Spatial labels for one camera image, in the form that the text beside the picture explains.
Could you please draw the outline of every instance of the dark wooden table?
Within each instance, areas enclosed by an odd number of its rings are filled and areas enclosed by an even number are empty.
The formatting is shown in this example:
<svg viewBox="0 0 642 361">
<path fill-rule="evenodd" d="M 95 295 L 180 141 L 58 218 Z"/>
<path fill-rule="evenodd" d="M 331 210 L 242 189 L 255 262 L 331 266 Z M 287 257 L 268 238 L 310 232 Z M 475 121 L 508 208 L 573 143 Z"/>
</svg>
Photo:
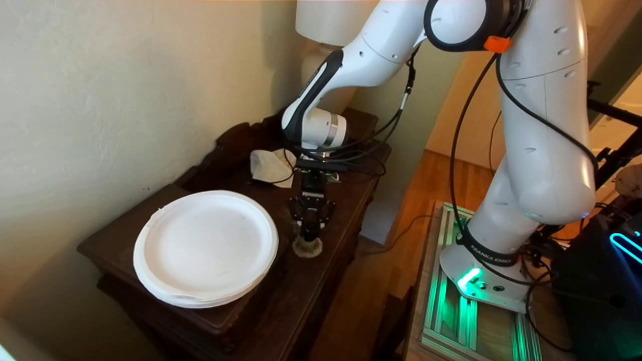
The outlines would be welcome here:
<svg viewBox="0 0 642 361">
<path fill-rule="evenodd" d="M 378 118 L 349 110 L 353 141 L 374 132 Z M 240 124 L 225 132 L 212 155 L 180 180 L 166 184 L 139 206 L 87 238 L 78 251 L 101 270 L 99 287 L 120 303 L 141 329 L 176 359 L 301 359 L 324 323 L 343 270 L 353 259 L 363 213 L 390 155 L 383 147 L 375 159 L 363 159 L 342 182 L 328 186 L 337 202 L 324 228 L 324 254 L 299 259 L 292 253 L 296 226 L 287 201 L 298 186 L 284 191 L 251 180 L 254 148 L 284 148 L 279 117 L 259 124 Z M 139 283 L 133 249 L 139 230 L 162 204 L 191 193 L 229 189 L 261 202 L 279 228 L 279 254 L 266 281 L 247 297 L 217 310 L 191 312 L 157 301 Z"/>
</svg>

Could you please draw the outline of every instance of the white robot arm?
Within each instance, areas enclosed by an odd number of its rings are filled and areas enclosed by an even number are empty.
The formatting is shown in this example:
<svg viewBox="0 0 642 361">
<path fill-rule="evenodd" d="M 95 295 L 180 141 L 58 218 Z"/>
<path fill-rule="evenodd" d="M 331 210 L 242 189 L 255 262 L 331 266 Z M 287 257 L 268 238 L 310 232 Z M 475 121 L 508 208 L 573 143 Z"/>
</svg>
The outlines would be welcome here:
<svg viewBox="0 0 642 361">
<path fill-rule="evenodd" d="M 498 66 L 506 159 L 440 262 L 465 297 L 525 313 L 529 287 L 515 283 L 525 281 L 518 249 L 541 222 L 579 221 L 595 206 L 584 32 L 581 0 L 383 0 L 361 35 L 322 64 L 282 127 L 305 148 L 340 147 L 346 121 L 316 108 L 330 90 L 381 84 L 426 39 L 442 51 L 484 51 L 512 39 Z M 474 281 L 458 283 L 469 270 L 478 270 Z"/>
</svg>

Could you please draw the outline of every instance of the white cloth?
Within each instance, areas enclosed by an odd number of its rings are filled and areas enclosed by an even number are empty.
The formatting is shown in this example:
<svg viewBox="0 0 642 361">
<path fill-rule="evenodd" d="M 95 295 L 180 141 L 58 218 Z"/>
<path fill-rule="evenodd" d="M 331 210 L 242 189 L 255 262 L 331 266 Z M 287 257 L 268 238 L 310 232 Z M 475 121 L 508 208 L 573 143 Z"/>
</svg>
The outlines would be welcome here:
<svg viewBox="0 0 642 361">
<path fill-rule="evenodd" d="M 255 180 L 272 182 L 279 189 L 292 189 L 296 179 L 298 156 L 292 150 L 254 150 L 250 168 Z"/>
</svg>

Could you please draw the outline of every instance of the black cable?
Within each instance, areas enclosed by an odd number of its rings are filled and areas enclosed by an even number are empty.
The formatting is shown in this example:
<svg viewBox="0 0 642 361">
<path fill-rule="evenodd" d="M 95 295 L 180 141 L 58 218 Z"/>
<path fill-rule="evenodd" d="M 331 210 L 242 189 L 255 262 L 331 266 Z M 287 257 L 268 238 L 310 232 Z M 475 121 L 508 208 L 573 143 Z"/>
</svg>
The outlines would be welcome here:
<svg viewBox="0 0 642 361">
<path fill-rule="evenodd" d="M 296 177 L 296 164 L 287 159 L 287 148 L 282 148 L 282 155 L 289 166 L 289 177 L 272 180 L 272 184 L 279 184 L 279 182 L 292 180 Z"/>
<path fill-rule="evenodd" d="M 305 155 L 307 159 L 318 160 L 318 162 L 325 162 L 325 164 L 347 164 L 347 162 L 356 162 L 356 160 L 361 160 L 365 156 L 380 153 L 388 145 L 388 141 L 394 137 L 394 132 L 398 130 L 398 124 L 400 124 L 402 114 L 406 110 L 406 103 L 413 90 L 416 77 L 417 77 L 417 71 L 416 71 L 417 51 L 419 49 L 416 49 L 413 55 L 410 56 L 410 61 L 406 62 L 408 80 L 406 80 L 402 105 L 396 110 L 396 114 L 381 128 L 378 128 L 370 139 L 353 143 L 353 145 L 343 145 L 343 147 L 333 147 L 333 148 L 319 147 L 318 150 L 307 150 L 307 148 L 298 147 L 298 150 L 301 155 Z"/>
<path fill-rule="evenodd" d="M 495 141 L 497 141 L 497 128 L 503 121 L 503 110 L 498 112 L 495 127 L 490 128 L 490 139 L 487 139 L 487 168 L 495 171 Z"/>
<path fill-rule="evenodd" d="M 575 353 L 575 347 L 565 347 L 565 345 L 557 343 L 554 339 L 551 339 L 551 337 L 537 326 L 537 322 L 534 322 L 534 317 L 533 317 L 533 312 L 531 312 L 533 295 L 534 295 L 534 291 L 538 290 L 538 284 L 551 283 L 551 281 L 544 281 L 548 275 L 551 275 L 551 270 L 544 273 L 544 275 L 541 275 L 541 276 L 529 287 L 529 291 L 527 291 L 527 301 L 525 301 L 525 303 L 527 303 L 527 322 L 529 322 L 531 327 L 541 336 L 541 339 L 544 339 L 548 345 L 552 345 L 554 349 L 559 349 L 559 351 L 562 351 L 562 353 Z"/>
<path fill-rule="evenodd" d="M 371 155 L 370 160 L 374 160 L 374 162 L 380 166 L 380 173 L 361 171 L 361 168 L 356 168 L 356 166 L 347 168 L 347 173 L 360 173 L 360 175 L 367 175 L 367 177 L 371 177 L 371 179 L 381 179 L 381 177 L 386 177 L 386 173 L 388 173 L 386 162 L 383 162 L 380 156 L 375 156 L 375 155 Z"/>
<path fill-rule="evenodd" d="M 464 105 L 464 108 L 461 108 L 461 112 L 459 112 L 459 118 L 458 118 L 458 124 L 456 124 L 456 132 L 453 132 L 453 141 L 452 141 L 452 150 L 450 150 L 450 173 L 447 173 L 447 175 L 450 175 L 450 199 L 452 199 L 452 204 L 453 204 L 456 224 L 458 224 L 458 228 L 459 228 L 461 234 L 465 232 L 465 230 L 464 230 L 465 224 L 464 224 L 464 221 L 461 221 L 461 216 L 459 216 L 458 196 L 456 196 L 456 156 L 458 156 L 459 132 L 461 132 L 461 127 L 464 127 L 467 108 L 469 108 L 474 96 L 478 94 L 478 89 L 480 89 L 481 80 L 485 78 L 490 66 L 493 66 L 497 61 L 498 61 L 498 55 L 487 61 L 487 64 L 485 64 L 484 71 L 480 72 L 474 89 L 469 90 L 469 94 L 467 94 L 467 98 L 465 98 L 465 105 Z M 520 278 L 512 278 L 512 276 L 497 270 L 495 266 L 490 266 L 490 265 L 487 265 L 484 259 L 480 259 L 475 253 L 471 253 L 471 254 L 474 254 L 475 261 L 478 261 L 481 266 L 485 266 L 490 273 L 495 273 L 495 275 L 498 275 L 498 276 L 503 276 L 503 278 L 506 278 L 506 281 L 511 281 L 511 283 L 533 284 L 533 283 L 527 283 L 527 281 L 520 281 Z"/>
<path fill-rule="evenodd" d="M 537 114 L 534 110 L 527 108 L 525 103 L 520 103 L 506 86 L 505 78 L 503 78 L 503 66 L 501 66 L 501 59 L 498 59 L 498 82 L 503 92 L 529 117 L 533 117 L 534 121 L 543 122 L 544 127 L 548 127 L 551 130 L 559 132 L 560 137 L 565 137 L 569 143 L 573 143 L 575 147 L 579 147 L 586 159 L 591 159 L 595 171 L 599 168 L 597 156 L 591 148 L 586 148 L 581 141 L 576 141 L 575 137 L 570 137 L 569 132 L 565 132 L 560 127 L 552 124 L 548 118 Z"/>
<path fill-rule="evenodd" d="M 433 213 L 426 213 L 426 215 L 413 216 L 413 218 L 404 226 L 404 230 L 402 230 L 396 238 L 390 241 L 390 245 L 386 245 L 386 247 L 380 249 L 380 251 L 370 251 L 370 253 L 360 253 L 360 254 L 370 257 L 370 254 L 386 254 L 386 253 L 394 251 L 394 249 L 400 245 L 400 241 L 413 228 L 413 224 L 416 224 L 419 218 L 430 218 L 430 216 L 433 216 Z"/>
</svg>

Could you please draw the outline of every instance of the white plate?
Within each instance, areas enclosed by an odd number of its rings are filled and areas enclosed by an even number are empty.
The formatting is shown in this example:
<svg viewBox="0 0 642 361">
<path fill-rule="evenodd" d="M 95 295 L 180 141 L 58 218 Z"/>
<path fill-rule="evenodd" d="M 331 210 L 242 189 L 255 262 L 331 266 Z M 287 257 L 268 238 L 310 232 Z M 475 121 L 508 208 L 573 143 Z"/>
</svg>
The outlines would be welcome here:
<svg viewBox="0 0 642 361">
<path fill-rule="evenodd" d="M 277 226 L 254 199 L 229 191 L 196 193 L 148 218 L 134 245 L 134 270 L 157 300 L 210 310 L 255 290 L 277 247 Z"/>
</svg>

